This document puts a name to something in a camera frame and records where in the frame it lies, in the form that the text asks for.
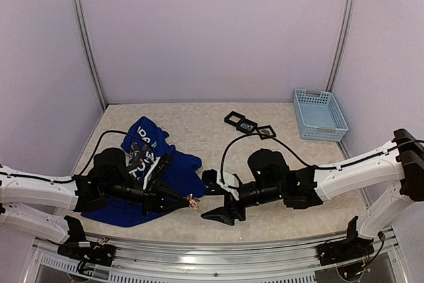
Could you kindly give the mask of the white snowflake brooch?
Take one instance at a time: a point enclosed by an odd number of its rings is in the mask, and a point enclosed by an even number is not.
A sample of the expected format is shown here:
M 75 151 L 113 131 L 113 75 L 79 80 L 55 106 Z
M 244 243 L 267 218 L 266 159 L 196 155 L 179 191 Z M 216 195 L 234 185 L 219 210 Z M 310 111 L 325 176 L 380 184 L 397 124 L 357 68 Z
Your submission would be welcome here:
M 199 203 L 200 199 L 193 196 L 193 194 L 190 194 L 186 197 L 186 200 L 188 202 L 188 206 L 191 209 L 199 210 Z

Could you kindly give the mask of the blue printed t-shirt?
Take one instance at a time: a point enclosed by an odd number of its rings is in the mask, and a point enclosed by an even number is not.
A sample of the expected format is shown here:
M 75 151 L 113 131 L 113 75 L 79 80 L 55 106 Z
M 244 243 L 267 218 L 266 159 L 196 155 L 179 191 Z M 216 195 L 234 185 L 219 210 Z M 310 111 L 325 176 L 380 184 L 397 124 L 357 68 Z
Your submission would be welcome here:
M 129 129 L 128 135 L 121 144 L 123 151 L 129 155 L 127 172 L 133 179 L 142 182 L 151 167 L 153 156 L 162 157 L 169 154 L 173 157 L 173 161 L 162 179 L 163 182 L 181 196 L 190 194 L 196 198 L 204 196 L 206 187 L 196 174 L 196 171 L 202 166 L 201 159 L 176 150 L 174 145 L 166 142 L 168 137 L 169 134 L 148 117 L 141 117 Z M 140 205 L 110 198 L 106 208 L 91 213 L 82 213 L 81 216 L 118 227 L 134 227 L 163 215 L 149 212 L 143 216 Z

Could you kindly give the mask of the sunset painting round brooch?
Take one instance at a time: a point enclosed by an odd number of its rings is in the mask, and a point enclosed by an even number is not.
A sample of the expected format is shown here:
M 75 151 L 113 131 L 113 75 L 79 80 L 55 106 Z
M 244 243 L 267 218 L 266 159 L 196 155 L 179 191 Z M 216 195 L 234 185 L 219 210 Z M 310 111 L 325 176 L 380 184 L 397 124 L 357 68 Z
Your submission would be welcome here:
M 259 130 L 259 133 L 260 133 L 262 136 L 264 136 L 264 137 L 267 137 L 267 136 L 270 136 L 270 135 L 271 135 L 271 132 L 270 132 L 268 129 L 260 129 L 260 130 Z

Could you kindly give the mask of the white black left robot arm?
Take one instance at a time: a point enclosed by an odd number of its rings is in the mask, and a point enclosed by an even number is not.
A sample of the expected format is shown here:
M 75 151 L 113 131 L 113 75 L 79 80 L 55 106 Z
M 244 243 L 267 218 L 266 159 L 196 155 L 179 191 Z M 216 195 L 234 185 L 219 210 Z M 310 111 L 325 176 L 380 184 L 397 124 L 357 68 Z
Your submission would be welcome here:
M 170 155 L 159 158 L 145 182 L 137 181 L 127 172 L 125 153 L 119 148 L 107 148 L 96 154 L 93 168 L 86 176 L 44 176 L 2 166 L 1 224 L 66 245 L 76 258 L 87 259 L 93 246 L 85 238 L 80 220 L 45 213 L 36 205 L 89 213 L 107 207 L 108 200 L 113 198 L 139 205 L 143 216 L 188 207 L 188 200 L 162 181 L 171 163 Z

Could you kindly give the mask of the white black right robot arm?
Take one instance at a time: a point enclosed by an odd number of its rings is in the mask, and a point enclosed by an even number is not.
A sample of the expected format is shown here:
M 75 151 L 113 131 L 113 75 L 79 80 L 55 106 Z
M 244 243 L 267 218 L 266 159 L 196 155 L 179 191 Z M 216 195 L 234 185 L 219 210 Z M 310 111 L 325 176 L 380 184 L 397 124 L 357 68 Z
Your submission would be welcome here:
M 225 225 L 244 221 L 248 207 L 281 200 L 292 209 L 308 209 L 341 194 L 389 183 L 386 191 L 360 217 L 348 224 L 339 254 L 352 259 L 378 232 L 413 203 L 423 201 L 423 141 L 407 130 L 374 150 L 334 164 L 305 164 L 291 170 L 281 152 L 261 148 L 248 160 L 253 181 L 243 184 L 234 174 L 207 170 L 202 174 L 211 194 L 225 197 L 221 207 L 202 218 Z

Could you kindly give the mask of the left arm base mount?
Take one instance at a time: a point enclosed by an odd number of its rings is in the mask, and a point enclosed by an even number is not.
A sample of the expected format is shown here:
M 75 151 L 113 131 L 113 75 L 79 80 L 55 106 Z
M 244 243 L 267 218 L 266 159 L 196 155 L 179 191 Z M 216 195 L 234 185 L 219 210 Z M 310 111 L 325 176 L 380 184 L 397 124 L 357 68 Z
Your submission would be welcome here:
M 116 250 L 116 246 L 109 243 L 109 238 L 99 237 L 95 241 L 84 240 L 59 245 L 57 253 L 74 260 L 110 267 Z

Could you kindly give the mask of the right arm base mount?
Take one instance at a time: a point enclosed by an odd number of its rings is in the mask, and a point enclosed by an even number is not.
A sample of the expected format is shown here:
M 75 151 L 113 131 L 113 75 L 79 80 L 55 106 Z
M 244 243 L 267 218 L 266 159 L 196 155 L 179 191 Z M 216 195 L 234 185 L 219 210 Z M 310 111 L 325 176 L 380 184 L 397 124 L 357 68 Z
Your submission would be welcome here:
M 371 255 L 374 252 L 373 242 L 373 239 L 360 238 L 355 226 L 349 226 L 344 239 L 326 241 L 316 247 L 320 265 L 326 266 Z

